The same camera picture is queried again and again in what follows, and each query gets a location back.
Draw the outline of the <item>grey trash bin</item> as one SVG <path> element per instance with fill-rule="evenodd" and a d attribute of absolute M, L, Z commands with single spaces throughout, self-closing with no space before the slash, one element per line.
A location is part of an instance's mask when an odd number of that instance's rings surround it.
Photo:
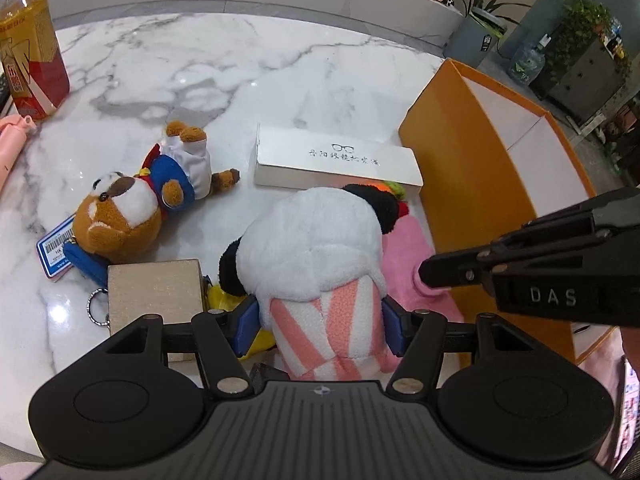
<path fill-rule="evenodd" d="M 444 57 L 477 68 L 507 28 L 503 18 L 473 6 L 449 38 L 444 47 Z"/>

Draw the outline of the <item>white glasses box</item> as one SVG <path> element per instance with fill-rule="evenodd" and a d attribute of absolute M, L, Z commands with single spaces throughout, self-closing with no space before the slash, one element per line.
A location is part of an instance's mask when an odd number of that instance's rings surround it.
<path fill-rule="evenodd" d="M 259 127 L 254 183 L 306 190 L 393 182 L 415 196 L 423 186 L 410 148 L 302 129 Z"/>

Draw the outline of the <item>brown cardboard box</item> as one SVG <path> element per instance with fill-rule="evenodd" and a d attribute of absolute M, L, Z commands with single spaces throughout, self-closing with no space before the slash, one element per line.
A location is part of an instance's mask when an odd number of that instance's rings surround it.
<path fill-rule="evenodd" d="M 205 311 L 198 259 L 115 264 L 108 268 L 106 289 L 111 336 L 145 314 L 176 324 Z"/>

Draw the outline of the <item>blue price tag card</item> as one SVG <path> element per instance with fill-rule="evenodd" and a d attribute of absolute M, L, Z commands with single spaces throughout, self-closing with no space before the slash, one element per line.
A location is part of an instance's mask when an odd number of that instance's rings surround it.
<path fill-rule="evenodd" d="M 71 242 L 74 236 L 74 218 L 73 214 L 69 216 L 53 230 L 44 234 L 36 244 L 37 255 L 44 275 L 49 280 L 58 280 L 72 267 L 70 260 L 64 255 L 64 245 Z"/>

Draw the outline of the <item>panda plush pink striped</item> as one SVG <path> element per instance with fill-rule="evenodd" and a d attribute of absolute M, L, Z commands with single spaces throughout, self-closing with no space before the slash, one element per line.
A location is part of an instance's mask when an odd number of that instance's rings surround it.
<path fill-rule="evenodd" d="M 292 378 L 372 379 L 394 368 L 382 260 L 399 218 L 396 198 L 373 185 L 310 188 L 275 203 L 221 255 L 221 289 L 257 299 Z"/>

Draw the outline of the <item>orange crochet fruit toy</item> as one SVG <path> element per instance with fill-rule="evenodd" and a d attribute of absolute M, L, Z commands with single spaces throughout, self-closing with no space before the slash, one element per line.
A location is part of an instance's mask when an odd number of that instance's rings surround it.
<path fill-rule="evenodd" d="M 409 206 L 407 203 L 406 192 L 405 192 L 405 189 L 399 183 L 383 181 L 383 182 L 376 182 L 373 186 L 382 192 L 387 192 L 392 194 L 396 198 L 396 200 L 398 201 L 400 218 L 408 216 Z"/>

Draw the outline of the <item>potted green plant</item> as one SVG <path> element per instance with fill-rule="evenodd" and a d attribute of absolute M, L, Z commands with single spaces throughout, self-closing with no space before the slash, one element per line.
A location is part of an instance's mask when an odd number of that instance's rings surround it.
<path fill-rule="evenodd" d="M 593 0 L 565 0 L 537 79 L 542 96 L 583 122 L 623 87 L 630 58 L 622 25 Z"/>

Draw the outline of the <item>water jug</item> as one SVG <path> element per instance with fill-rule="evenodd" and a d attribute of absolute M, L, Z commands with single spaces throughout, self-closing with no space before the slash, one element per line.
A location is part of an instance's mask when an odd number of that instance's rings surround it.
<path fill-rule="evenodd" d="M 515 52 L 508 75 L 522 86 L 528 86 L 544 68 L 544 43 L 522 44 Z"/>

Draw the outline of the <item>orange storage box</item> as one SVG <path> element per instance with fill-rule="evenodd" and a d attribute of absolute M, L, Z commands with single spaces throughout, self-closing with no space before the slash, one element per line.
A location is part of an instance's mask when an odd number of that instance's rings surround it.
<path fill-rule="evenodd" d="M 597 194 L 548 110 L 455 60 L 409 108 L 399 139 L 421 170 L 436 252 L 485 245 Z"/>

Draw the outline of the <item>pink leather pouch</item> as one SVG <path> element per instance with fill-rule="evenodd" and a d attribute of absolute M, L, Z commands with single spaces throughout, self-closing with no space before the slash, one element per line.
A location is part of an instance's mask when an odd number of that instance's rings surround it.
<path fill-rule="evenodd" d="M 387 292 L 407 311 L 430 310 L 445 315 L 450 322 L 464 317 L 446 288 L 429 288 L 420 279 L 420 264 L 434 250 L 416 218 L 399 218 L 392 232 L 383 236 L 382 272 Z"/>

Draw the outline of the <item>yellow tea bottle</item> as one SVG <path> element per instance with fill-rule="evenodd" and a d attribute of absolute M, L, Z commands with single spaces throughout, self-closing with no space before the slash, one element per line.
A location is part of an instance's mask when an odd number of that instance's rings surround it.
<path fill-rule="evenodd" d="M 1 0 L 1 65 L 17 111 L 36 122 L 70 93 L 48 0 Z"/>

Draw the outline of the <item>silver keyring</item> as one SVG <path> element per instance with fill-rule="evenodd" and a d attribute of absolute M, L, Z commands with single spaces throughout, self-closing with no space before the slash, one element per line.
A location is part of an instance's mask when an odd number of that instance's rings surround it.
<path fill-rule="evenodd" d="M 86 313 L 89 321 L 101 328 L 110 328 L 110 308 L 106 288 L 95 289 L 88 297 Z"/>

